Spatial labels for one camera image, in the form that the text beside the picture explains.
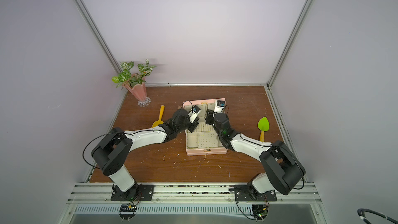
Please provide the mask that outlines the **pink jewelry box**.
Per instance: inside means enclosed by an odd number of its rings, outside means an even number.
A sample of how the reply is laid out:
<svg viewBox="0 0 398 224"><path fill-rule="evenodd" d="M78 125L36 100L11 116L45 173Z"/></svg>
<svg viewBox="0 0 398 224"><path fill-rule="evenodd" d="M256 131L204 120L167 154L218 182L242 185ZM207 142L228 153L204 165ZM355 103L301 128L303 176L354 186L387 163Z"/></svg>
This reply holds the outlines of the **pink jewelry box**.
<svg viewBox="0 0 398 224"><path fill-rule="evenodd" d="M196 121L199 125L193 133L185 130L186 134L186 152L189 156L196 155L223 155L227 153L227 149L219 141L218 135L211 125L205 123L206 110L215 108L216 100L225 100L225 98L194 100L183 103L183 108L190 112L195 105L201 108Z"/></svg>

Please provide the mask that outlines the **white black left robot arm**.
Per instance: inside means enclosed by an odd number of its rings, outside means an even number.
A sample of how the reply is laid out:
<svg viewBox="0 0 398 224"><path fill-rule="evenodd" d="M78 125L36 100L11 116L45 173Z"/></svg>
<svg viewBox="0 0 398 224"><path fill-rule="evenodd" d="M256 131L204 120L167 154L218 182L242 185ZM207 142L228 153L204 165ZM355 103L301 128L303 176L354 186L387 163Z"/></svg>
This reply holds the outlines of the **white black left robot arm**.
<svg viewBox="0 0 398 224"><path fill-rule="evenodd" d="M199 124L201 109L194 106L190 111L183 108L163 124L138 131L123 131L114 128L93 141L102 139L91 152L95 168L109 177L117 193L126 194L136 187L136 181L125 166L130 152L153 144L162 144L175 139L181 132L193 132Z"/></svg>

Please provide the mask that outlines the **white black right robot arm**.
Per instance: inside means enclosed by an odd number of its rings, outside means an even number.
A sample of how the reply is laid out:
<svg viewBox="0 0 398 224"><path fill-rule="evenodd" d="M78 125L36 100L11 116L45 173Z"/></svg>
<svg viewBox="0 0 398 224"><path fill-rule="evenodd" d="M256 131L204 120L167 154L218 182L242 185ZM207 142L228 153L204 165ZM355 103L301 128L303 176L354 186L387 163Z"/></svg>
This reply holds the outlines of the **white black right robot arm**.
<svg viewBox="0 0 398 224"><path fill-rule="evenodd" d="M264 173L256 175L248 183L253 192L264 194L275 190L286 196L304 177L304 167L284 142L266 143L249 138L232 128L225 113L208 110L205 122L214 128L225 148L246 154L261 163Z"/></svg>

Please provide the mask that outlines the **yellow plastic garden shovel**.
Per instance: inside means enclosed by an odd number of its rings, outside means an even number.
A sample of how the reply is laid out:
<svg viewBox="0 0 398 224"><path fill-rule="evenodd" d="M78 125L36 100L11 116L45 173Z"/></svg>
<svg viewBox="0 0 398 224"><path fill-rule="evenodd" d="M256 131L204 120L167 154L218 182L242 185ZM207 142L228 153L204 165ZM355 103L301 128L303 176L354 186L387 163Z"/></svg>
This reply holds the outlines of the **yellow plastic garden shovel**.
<svg viewBox="0 0 398 224"><path fill-rule="evenodd" d="M161 105L161 107L160 107L160 112L159 112L159 118L158 118L158 120L156 120L156 121L152 124L152 128L154 128L154 127L156 127L156 126L159 126L160 124L163 124L163 123L164 123L163 120L162 120L162 117L163 117L163 114L164 114L164 110L165 110L165 106L164 106L164 105Z"/></svg>

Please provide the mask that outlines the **plant in pink vase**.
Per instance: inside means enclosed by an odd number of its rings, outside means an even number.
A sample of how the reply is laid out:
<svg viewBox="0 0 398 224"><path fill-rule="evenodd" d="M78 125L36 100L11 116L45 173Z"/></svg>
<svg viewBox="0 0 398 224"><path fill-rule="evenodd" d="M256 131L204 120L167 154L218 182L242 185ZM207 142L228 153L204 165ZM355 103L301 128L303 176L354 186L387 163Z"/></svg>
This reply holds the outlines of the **plant in pink vase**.
<svg viewBox="0 0 398 224"><path fill-rule="evenodd" d="M145 63L137 65L138 72L132 73L135 63L133 61L124 61L120 63L121 72L112 77L116 87L123 87L129 91L138 101L139 107L147 107L151 103L151 99L147 96L146 77L148 77L156 68L146 59Z"/></svg>

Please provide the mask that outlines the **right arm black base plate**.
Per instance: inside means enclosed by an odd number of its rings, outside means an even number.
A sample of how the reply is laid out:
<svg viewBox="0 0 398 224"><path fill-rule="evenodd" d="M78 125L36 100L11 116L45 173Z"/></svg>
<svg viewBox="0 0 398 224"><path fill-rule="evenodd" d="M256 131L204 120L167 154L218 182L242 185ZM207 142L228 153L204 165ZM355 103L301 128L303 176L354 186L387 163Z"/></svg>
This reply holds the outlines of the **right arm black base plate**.
<svg viewBox="0 0 398 224"><path fill-rule="evenodd" d="M237 202L276 202L277 196L274 190L260 194L248 185L234 185L229 188Z"/></svg>

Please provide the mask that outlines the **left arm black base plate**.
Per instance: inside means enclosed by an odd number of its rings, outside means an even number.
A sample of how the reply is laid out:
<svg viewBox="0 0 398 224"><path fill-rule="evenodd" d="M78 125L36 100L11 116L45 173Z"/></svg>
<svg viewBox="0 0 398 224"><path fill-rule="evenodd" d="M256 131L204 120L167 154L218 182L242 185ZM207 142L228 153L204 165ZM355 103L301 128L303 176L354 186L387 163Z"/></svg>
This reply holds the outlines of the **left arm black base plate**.
<svg viewBox="0 0 398 224"><path fill-rule="evenodd" d="M112 186L111 201L151 201L155 185L144 185L135 183L126 192L123 192L116 184Z"/></svg>

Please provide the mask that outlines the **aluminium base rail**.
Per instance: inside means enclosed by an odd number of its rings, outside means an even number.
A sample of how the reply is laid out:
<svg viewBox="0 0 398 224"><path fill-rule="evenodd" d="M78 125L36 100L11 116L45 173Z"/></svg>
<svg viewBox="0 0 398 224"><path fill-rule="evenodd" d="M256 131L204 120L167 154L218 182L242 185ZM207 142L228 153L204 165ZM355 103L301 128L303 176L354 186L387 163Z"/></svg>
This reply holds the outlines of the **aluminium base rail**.
<svg viewBox="0 0 398 224"><path fill-rule="evenodd" d="M144 214L220 214L246 219L236 207L234 194L229 188L239 183L143 183L155 185L151 201L111 201L111 183L77 183L59 224L70 224L77 214L116 214L122 204L138 207L135 216ZM310 215L317 224L330 223L318 191L313 183L301 190L293 190L287 196L275 191L276 202L239 202L247 215L252 204L269 204L269 210L281 205L304 205L309 207Z"/></svg>

